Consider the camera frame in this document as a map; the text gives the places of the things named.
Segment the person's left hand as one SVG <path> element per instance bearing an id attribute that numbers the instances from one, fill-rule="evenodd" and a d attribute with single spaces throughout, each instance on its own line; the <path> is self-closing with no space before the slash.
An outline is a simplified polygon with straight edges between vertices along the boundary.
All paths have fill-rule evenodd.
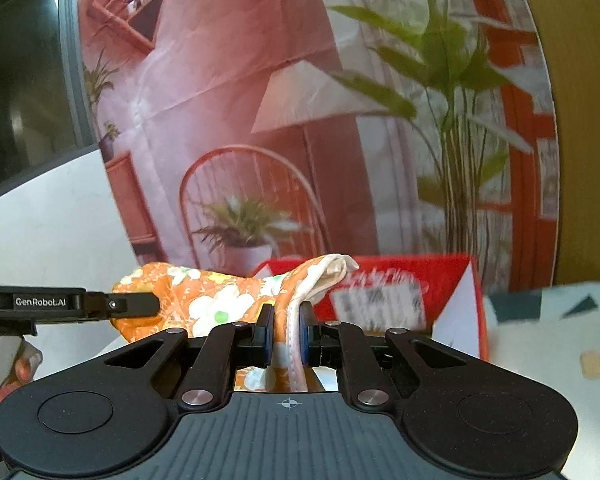
<path id="1" fill-rule="evenodd" d="M 0 385 L 0 404 L 14 391 L 30 384 L 43 362 L 43 353 L 25 341 L 22 350 L 12 364 L 12 369 Z"/>

